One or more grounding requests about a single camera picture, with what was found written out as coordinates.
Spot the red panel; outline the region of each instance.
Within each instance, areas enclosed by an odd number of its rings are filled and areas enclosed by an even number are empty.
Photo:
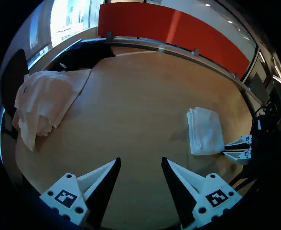
[[[222,33],[178,10],[154,4],[120,2],[100,6],[99,36],[150,38],[194,50],[241,78],[249,60]]]

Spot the wooden table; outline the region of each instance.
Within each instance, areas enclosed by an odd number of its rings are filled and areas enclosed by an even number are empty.
[[[202,176],[216,172],[227,182],[241,171],[224,156],[190,154],[186,113],[195,107],[219,114],[225,144],[250,132],[242,96],[216,72],[163,53],[107,58],[92,69],[60,126],[37,137],[36,152],[18,138],[17,165],[43,193],[67,172],[80,176],[121,157],[102,226],[169,227],[179,219],[161,168],[163,156]]]

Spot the crumpled white cloth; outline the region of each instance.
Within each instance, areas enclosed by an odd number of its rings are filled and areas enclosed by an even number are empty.
[[[15,116],[19,119],[14,117],[14,120],[18,119],[22,140],[31,151],[34,151],[36,135],[47,136],[52,127],[58,127],[90,71],[40,71],[25,75],[15,101]]]
[[[218,114],[196,107],[187,112],[189,139],[193,155],[211,155],[224,150],[221,124]]]

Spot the black fabric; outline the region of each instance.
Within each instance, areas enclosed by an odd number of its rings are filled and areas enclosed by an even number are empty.
[[[111,46],[99,42],[79,42],[55,60],[52,71],[92,69],[100,60],[114,57]]]

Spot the white towel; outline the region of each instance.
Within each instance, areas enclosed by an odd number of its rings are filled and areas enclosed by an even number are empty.
[[[211,155],[224,150],[218,114],[205,108],[189,109],[187,112],[189,139],[193,155]]]
[[[58,127],[86,80],[90,69],[55,72],[41,71],[25,75],[15,101],[21,137],[33,151],[36,135],[47,136]]]

